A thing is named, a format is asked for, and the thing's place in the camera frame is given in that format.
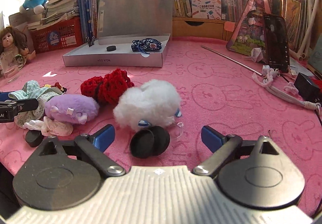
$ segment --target silver screw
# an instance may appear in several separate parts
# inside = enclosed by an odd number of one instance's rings
[[[108,173],[111,174],[121,174],[124,169],[121,166],[113,165],[107,168]]]
[[[206,175],[209,173],[206,169],[204,169],[202,166],[197,166],[194,168],[194,172],[198,175]]]

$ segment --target open cardboard box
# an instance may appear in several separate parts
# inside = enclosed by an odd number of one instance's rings
[[[172,34],[173,0],[100,0],[98,38],[63,56],[70,66],[141,66],[162,67],[167,42]],[[149,55],[133,52],[133,40],[154,38],[162,49]],[[108,52],[108,46],[116,46]]]

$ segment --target blue plush toy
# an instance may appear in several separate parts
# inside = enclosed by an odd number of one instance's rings
[[[45,11],[48,0],[25,0],[19,8],[20,13],[25,13],[26,9],[33,9],[35,14],[41,14]]]

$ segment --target red plastic basket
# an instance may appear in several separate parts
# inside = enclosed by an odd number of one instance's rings
[[[74,17],[31,32],[36,53],[76,48],[83,44],[80,18]]]

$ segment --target blue gripper pad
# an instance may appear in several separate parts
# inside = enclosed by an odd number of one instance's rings
[[[10,93],[10,91],[8,92],[1,92],[0,91],[0,101],[6,101],[6,100],[14,100],[8,97],[8,94]]]
[[[112,124],[108,124],[101,128],[98,132],[91,135],[93,140],[93,146],[99,149],[101,152],[106,151],[106,149],[115,140],[115,129]]]
[[[227,142],[227,139],[224,135],[215,131],[209,126],[202,127],[201,140],[212,153],[220,149],[220,147]]]

